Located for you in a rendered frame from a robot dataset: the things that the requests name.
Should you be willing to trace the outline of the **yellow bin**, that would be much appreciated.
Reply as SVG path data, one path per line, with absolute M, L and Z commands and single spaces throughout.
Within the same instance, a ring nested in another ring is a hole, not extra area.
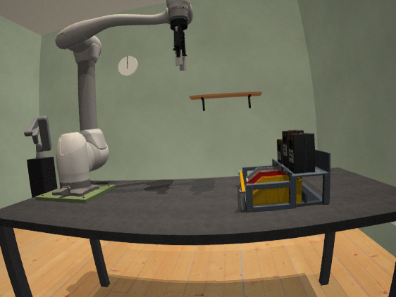
M 281 182 L 289 180 L 289 176 L 262 177 L 256 183 Z M 302 179 L 297 177 L 297 202 L 302 203 Z M 253 206 L 289 202 L 289 187 L 253 190 Z

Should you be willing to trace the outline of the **red open bin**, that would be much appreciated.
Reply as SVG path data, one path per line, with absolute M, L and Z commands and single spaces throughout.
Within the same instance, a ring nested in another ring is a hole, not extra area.
M 282 170 L 277 170 L 277 171 L 268 171 L 268 172 L 258 172 L 253 178 L 251 178 L 247 184 L 253 184 L 256 183 L 262 176 L 264 177 L 274 177 L 274 176 L 280 176 L 280 175 L 286 175 Z

